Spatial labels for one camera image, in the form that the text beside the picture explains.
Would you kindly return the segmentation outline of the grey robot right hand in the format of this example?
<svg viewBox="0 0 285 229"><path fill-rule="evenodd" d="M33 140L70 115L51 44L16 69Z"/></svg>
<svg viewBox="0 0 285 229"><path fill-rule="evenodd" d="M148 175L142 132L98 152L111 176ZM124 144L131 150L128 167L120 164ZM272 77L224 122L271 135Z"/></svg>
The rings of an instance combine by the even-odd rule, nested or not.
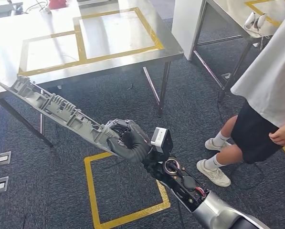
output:
<svg viewBox="0 0 285 229"><path fill-rule="evenodd" d="M118 122L116 127L122 128L119 140L113 137L107 139L110 151L133 163L145 159L152 147L150 139L139 125L132 120Z"/></svg>

